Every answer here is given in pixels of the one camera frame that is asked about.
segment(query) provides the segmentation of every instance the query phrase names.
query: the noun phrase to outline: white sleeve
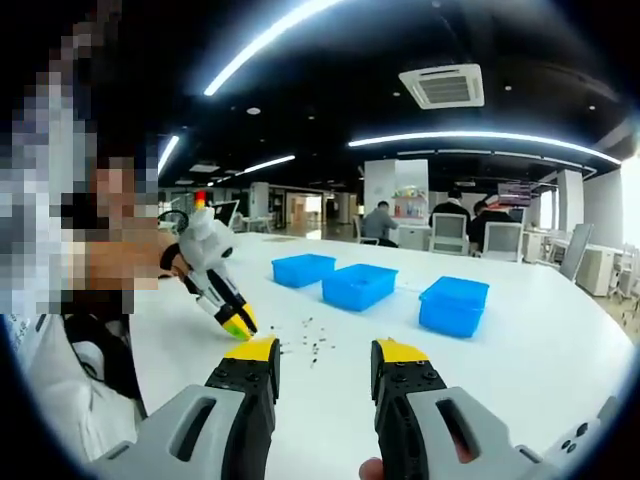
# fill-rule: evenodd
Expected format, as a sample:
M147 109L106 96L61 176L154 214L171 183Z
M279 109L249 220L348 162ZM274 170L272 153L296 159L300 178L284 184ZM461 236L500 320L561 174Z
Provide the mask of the white sleeve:
M61 444L85 463L122 441L135 442L135 403L90 379L67 340L62 318L47 320L52 324L27 370L27 383Z

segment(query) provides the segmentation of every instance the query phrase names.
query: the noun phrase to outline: ceiling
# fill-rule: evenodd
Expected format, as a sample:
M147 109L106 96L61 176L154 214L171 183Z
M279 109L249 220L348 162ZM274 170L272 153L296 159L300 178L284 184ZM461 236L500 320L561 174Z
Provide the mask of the ceiling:
M436 190L460 180L475 180L469 189L478 191L504 180L535 182L559 168L549 159L574 165L561 168L587 166L585 175L617 168L584 152L500 138L348 146L415 132L534 135L620 160L635 151L632 102L610 63L566 11L539 0L344 0L284 32L213 96L203 95L235 55L304 1L194 2L182 9L154 3L138 10L127 10L128 3L117 45L103 49L117 63L91 77L92 85L105 85L92 99L99 132L108 129L112 143L143 133L160 153L178 135L161 187L180 179L205 186L223 172L286 155L295 159L217 185L268 181L355 191L359 167L384 158L428 158ZM422 110L398 78L463 63L481 67L483 107ZM250 115L251 108L260 113ZM202 162L220 168L189 172Z

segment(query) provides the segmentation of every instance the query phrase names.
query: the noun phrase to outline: office floor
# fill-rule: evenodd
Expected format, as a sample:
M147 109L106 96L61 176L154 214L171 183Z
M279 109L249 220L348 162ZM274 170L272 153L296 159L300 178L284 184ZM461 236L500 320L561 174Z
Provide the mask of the office floor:
M355 241L351 225L341 225L335 222L287 225L287 228L274 230L273 233L317 240ZM620 325L634 344L640 345L640 312L636 313L633 318L633 302L606 297L593 297L593 299Z

